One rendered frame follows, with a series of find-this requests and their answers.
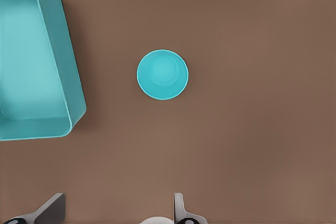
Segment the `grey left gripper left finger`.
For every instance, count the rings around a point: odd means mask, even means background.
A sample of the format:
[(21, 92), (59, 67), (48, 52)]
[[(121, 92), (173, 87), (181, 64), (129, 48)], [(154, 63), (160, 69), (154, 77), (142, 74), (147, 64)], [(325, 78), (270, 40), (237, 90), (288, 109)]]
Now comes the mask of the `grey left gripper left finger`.
[(63, 224), (66, 216), (66, 195), (56, 193), (36, 211), (8, 219), (3, 224)]

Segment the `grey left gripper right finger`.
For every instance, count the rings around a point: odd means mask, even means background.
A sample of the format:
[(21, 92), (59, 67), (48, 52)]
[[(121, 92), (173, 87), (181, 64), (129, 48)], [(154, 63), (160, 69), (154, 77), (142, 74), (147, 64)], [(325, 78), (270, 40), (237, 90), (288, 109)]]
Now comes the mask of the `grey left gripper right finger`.
[(207, 224), (207, 220), (185, 210), (182, 193), (174, 193), (174, 224)]

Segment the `teal cup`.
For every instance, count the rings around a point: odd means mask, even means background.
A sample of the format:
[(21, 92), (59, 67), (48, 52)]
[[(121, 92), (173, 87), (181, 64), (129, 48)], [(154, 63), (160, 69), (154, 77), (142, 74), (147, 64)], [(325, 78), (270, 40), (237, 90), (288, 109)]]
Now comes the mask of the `teal cup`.
[(136, 75), (141, 90), (157, 100), (176, 98), (185, 90), (189, 80), (185, 60), (167, 49), (147, 53), (138, 64)]

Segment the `teal plastic box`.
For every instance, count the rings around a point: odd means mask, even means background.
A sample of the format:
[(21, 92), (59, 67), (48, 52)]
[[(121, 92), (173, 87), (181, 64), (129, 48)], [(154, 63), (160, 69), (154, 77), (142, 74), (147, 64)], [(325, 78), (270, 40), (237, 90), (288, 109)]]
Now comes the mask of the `teal plastic box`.
[(61, 0), (0, 0), (0, 141), (63, 137), (86, 101)]

